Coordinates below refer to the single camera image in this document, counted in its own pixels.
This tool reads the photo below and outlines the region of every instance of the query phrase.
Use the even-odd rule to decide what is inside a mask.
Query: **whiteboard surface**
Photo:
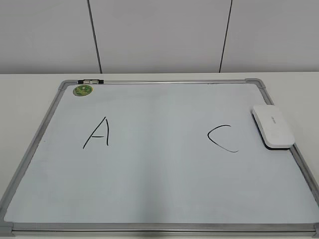
[[[37,223],[315,223],[289,151],[251,116],[253,84],[70,86],[5,215]],[[106,137],[87,138],[106,117]],[[229,152],[214,144],[210,137]],[[101,124],[94,135],[106,136]]]

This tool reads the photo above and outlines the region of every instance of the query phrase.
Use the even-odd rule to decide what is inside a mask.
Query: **round sticker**
[[[73,94],[75,96],[87,96],[93,91],[93,88],[89,85],[82,85],[74,88]]]

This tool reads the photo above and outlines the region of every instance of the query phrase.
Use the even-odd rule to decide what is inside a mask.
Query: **white eraser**
[[[274,149],[293,146],[294,135],[276,106],[253,106],[252,113],[266,146]]]

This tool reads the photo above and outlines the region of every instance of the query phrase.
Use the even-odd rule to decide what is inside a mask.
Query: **gray wall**
[[[86,0],[1,0],[0,74],[319,71],[318,0],[90,6],[99,57]]]

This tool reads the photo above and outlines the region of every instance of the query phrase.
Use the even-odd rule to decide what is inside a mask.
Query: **aluminum frame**
[[[142,235],[142,236],[314,236],[318,237],[319,223],[313,224],[132,224],[132,223],[12,223],[5,222],[6,210],[27,170],[42,136],[64,94],[65,89],[77,85],[77,80],[63,81],[40,127],[12,177],[0,201],[0,236],[14,235]],[[191,81],[104,81],[104,85],[127,84],[255,84],[266,104],[273,102],[260,79],[191,80]],[[290,149],[317,204],[319,187],[303,159],[297,145]]]

